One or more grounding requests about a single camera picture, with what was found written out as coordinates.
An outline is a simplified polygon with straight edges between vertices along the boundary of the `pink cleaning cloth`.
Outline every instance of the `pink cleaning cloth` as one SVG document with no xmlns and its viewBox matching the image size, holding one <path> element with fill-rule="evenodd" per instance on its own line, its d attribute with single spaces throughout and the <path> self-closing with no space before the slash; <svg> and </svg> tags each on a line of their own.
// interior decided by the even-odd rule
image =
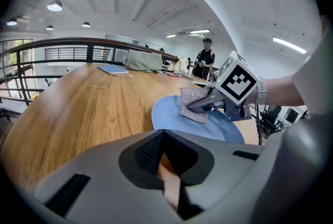
<svg viewBox="0 0 333 224">
<path fill-rule="evenodd" d="M 181 88 L 181 115 L 201 123 L 208 123 L 207 113 L 195 113 L 187 108 L 190 103 L 206 97 L 208 88 Z"/>
</svg>

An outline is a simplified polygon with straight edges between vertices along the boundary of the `book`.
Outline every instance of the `book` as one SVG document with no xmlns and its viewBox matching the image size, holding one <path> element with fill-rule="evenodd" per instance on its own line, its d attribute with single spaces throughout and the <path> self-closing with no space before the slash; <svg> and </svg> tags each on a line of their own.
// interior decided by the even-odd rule
<svg viewBox="0 0 333 224">
<path fill-rule="evenodd" d="M 99 69 L 105 71 L 107 74 L 125 74 L 129 71 L 116 65 L 111 66 L 98 66 Z"/>
</svg>

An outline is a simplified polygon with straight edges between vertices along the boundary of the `wooden handrail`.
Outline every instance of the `wooden handrail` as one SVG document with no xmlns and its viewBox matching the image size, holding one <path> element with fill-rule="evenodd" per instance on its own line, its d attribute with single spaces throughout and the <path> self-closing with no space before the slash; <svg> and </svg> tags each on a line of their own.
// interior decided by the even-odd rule
<svg viewBox="0 0 333 224">
<path fill-rule="evenodd" d="M 57 45 L 86 45 L 86 44 L 96 44 L 96 46 L 106 46 L 106 47 L 117 47 L 118 48 L 128 48 L 138 51 L 144 51 L 148 53 L 157 53 L 161 54 L 164 58 L 169 58 L 172 61 L 177 61 L 178 58 L 174 55 L 167 54 L 161 52 L 159 50 L 151 49 L 148 47 L 143 47 L 131 43 L 107 40 L 107 39 L 97 39 L 97 38 L 81 38 L 81 37 L 72 37 L 72 38 L 57 38 L 57 39 L 47 39 L 40 40 L 31 43 L 22 44 L 11 49 L 5 50 L 0 53 L 0 57 L 15 53 L 17 51 L 28 50 L 32 48 L 40 48 L 40 47 L 49 47 L 49 46 L 57 46 Z"/>
</svg>

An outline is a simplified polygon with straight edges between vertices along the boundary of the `gray cloth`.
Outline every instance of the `gray cloth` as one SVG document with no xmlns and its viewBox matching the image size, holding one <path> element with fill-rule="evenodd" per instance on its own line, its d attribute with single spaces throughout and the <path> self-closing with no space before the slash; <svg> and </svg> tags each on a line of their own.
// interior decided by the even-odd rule
<svg viewBox="0 0 333 224">
<path fill-rule="evenodd" d="M 153 72 L 162 69 L 162 55 L 143 51 L 129 50 L 124 65 L 141 72 Z"/>
</svg>

